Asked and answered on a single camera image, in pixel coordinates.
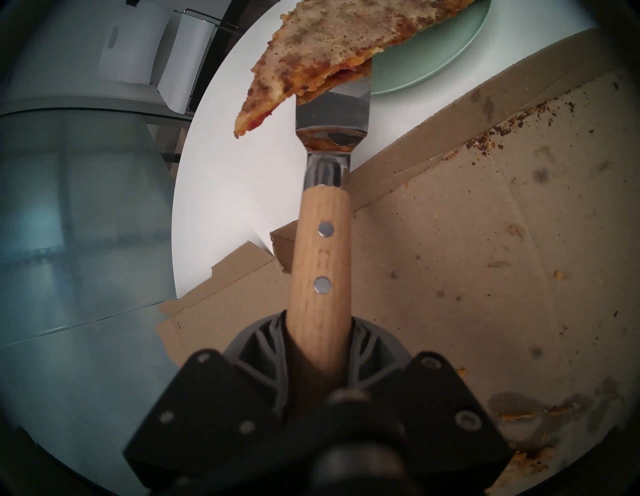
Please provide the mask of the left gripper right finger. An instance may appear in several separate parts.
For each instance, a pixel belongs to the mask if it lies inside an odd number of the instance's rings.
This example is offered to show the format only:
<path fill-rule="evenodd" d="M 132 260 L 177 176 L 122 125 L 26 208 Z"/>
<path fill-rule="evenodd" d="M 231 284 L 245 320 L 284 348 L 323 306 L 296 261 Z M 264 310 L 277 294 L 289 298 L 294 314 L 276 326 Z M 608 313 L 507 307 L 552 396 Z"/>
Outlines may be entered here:
<path fill-rule="evenodd" d="M 409 473 L 424 488 L 490 488 L 512 450 L 455 368 L 441 355 L 412 356 L 398 338 L 353 318 L 349 387 L 395 415 Z"/>

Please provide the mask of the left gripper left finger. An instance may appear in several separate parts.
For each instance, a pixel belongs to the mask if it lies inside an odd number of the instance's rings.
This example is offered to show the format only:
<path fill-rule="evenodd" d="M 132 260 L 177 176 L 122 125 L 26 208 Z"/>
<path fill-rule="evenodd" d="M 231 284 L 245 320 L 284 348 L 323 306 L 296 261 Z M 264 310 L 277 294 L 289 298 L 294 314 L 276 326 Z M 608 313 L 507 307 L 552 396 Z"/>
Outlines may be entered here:
<path fill-rule="evenodd" d="M 220 353 L 195 351 L 126 445 L 150 493 L 194 479 L 279 430 L 289 397 L 286 311 L 243 329 Z"/>

